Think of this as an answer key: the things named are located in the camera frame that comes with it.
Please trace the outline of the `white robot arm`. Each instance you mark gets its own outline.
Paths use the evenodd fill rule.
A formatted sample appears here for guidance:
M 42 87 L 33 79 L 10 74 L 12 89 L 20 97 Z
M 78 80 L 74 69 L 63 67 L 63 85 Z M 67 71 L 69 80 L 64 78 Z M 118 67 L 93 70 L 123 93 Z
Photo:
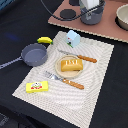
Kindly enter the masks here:
M 100 4 L 99 0 L 80 0 L 79 2 L 81 7 L 85 7 L 86 9 L 91 9 Z

